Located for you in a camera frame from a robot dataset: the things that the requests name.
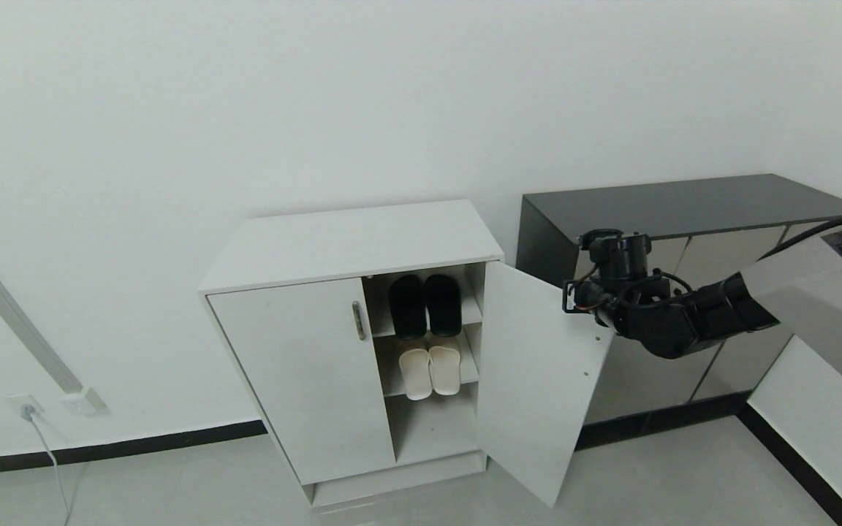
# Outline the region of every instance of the white shoe cabinet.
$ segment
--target white shoe cabinet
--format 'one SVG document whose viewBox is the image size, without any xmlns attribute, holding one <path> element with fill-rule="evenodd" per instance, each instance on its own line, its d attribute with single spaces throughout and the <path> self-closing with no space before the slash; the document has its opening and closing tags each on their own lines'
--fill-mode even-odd
<svg viewBox="0 0 842 526">
<path fill-rule="evenodd" d="M 460 283 L 462 389 L 412 402 L 389 283 Z M 471 475 L 498 462 L 557 500 L 612 340 L 508 267 L 466 200 L 247 220 L 200 299 L 312 506 Z"/>
</svg>

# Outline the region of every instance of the gray countertop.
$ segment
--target gray countertop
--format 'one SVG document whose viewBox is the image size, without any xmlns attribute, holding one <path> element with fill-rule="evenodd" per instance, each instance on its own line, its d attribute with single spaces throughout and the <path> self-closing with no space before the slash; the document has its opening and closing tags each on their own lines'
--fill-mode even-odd
<svg viewBox="0 0 842 526">
<path fill-rule="evenodd" d="M 652 239 L 842 216 L 842 199 L 775 174 L 525 194 L 570 240 L 591 229 Z"/>
</svg>

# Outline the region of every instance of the black baseboard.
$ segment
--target black baseboard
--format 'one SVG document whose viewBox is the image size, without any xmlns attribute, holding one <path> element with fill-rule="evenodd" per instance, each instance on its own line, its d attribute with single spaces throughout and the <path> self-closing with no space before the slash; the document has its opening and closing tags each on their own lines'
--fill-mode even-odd
<svg viewBox="0 0 842 526">
<path fill-rule="evenodd" d="M 584 426 L 577 439 L 575 451 L 604 446 L 606 443 L 621 442 L 648 434 L 676 430 L 710 420 L 734 416 L 746 405 L 752 392 L 732 393 L 707 400 L 686 403 L 650 413 L 625 416 Z"/>
<path fill-rule="evenodd" d="M 833 487 L 751 405 L 746 403 L 738 416 L 746 429 L 792 474 L 833 522 L 842 526 L 842 498 Z"/>
<path fill-rule="evenodd" d="M 124 442 L 105 443 L 102 446 L 56 449 L 54 450 L 54 457 L 59 464 L 91 462 L 92 460 L 116 459 L 116 457 L 129 457 L 142 453 L 200 446 L 202 443 L 224 442 L 265 433 L 267 432 L 261 420 L 254 420 L 253 422 L 241 422 L 206 430 L 195 430 L 194 432 L 178 432 Z M 45 466 L 50 466 L 50 458 L 44 452 L 0 457 L 0 472 L 1 470 L 23 470 Z"/>
</svg>

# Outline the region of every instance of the wall socket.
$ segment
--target wall socket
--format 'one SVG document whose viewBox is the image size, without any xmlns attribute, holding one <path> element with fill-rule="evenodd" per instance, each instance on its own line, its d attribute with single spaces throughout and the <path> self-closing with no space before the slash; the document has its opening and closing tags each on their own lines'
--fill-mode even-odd
<svg viewBox="0 0 842 526">
<path fill-rule="evenodd" d="M 9 404 L 9 407 L 11 407 L 18 416 L 21 416 L 21 406 L 26 404 L 34 407 L 35 413 L 44 413 L 44 409 L 41 407 L 41 404 L 37 403 L 37 400 L 35 400 L 31 395 L 7 394 L 6 403 Z"/>
</svg>

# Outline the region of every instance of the black slipper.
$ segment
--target black slipper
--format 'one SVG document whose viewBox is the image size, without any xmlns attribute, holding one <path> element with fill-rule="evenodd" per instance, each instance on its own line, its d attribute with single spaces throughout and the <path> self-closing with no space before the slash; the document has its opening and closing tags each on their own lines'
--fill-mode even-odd
<svg viewBox="0 0 842 526">
<path fill-rule="evenodd" d="M 424 282 L 424 300 L 431 316 L 431 332 L 437 336 L 457 336 L 463 327 L 457 280 L 444 274 L 432 275 Z"/>
<path fill-rule="evenodd" d="M 424 286 L 421 278 L 401 276 L 388 287 L 388 310 L 392 313 L 395 336 L 401 340 L 423 338 L 428 332 L 424 314 Z"/>
</svg>

